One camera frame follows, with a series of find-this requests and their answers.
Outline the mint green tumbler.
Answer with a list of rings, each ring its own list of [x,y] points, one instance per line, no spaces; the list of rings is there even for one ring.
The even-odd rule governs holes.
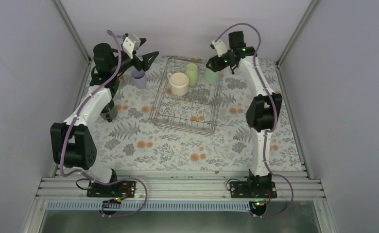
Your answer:
[[[220,71],[213,71],[209,68],[205,68],[204,73],[203,73],[203,78],[206,83],[209,84],[216,84],[219,81],[220,78]]]

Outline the lilac cup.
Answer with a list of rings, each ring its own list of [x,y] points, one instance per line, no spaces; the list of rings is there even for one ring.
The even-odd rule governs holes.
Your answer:
[[[131,72],[131,77],[133,78],[135,87],[137,89],[145,89],[147,87],[147,77],[146,72],[144,70],[136,70],[134,69]]]

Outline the light green cup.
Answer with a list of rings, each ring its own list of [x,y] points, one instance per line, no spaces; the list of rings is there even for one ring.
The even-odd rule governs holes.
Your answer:
[[[194,63],[187,64],[184,67],[184,72],[189,77],[189,85],[196,85],[198,82],[198,67]]]

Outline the cream mug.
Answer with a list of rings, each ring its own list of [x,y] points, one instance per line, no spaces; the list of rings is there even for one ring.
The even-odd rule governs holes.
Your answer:
[[[189,77],[182,72],[168,73],[167,79],[170,84],[171,92],[176,96],[183,96],[189,89]]]

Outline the dark grey mug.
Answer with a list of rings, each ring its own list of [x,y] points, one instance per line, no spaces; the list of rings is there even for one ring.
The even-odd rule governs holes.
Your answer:
[[[112,122],[118,115],[115,103],[111,100],[101,111],[100,117],[107,122]]]

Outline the coral pattern mug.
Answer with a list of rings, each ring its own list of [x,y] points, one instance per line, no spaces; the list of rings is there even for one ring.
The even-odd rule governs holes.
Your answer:
[[[124,88],[124,86],[125,86],[125,80],[124,80],[124,77],[123,77],[123,76],[119,76],[119,77],[118,77],[118,80],[119,80],[119,89]]]

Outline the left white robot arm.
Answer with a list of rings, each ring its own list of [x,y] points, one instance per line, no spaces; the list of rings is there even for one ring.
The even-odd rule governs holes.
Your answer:
[[[53,160],[59,165],[61,175],[67,177],[79,172],[98,183],[99,190],[108,197],[118,192],[119,183],[113,169],[97,162],[97,148],[89,127],[98,117],[112,122],[117,116],[113,98],[120,85],[119,76],[131,67],[146,72],[159,55],[158,51],[141,58],[136,55],[146,41],[146,38],[126,35],[115,49],[107,43],[97,44],[93,48],[95,67],[87,94],[64,122],[54,123],[50,128]]]

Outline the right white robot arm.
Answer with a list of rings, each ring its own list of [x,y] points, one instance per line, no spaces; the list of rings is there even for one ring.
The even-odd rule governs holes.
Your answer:
[[[232,32],[228,38],[229,47],[220,38],[211,42],[210,46],[217,54],[207,61],[206,67],[212,71],[238,68],[248,82],[253,99],[246,112],[246,121],[253,135],[253,161],[247,180],[240,184],[248,195],[258,198],[273,189],[273,174],[268,165],[270,140],[283,98],[265,80],[258,64],[257,50],[246,46],[243,32]]]

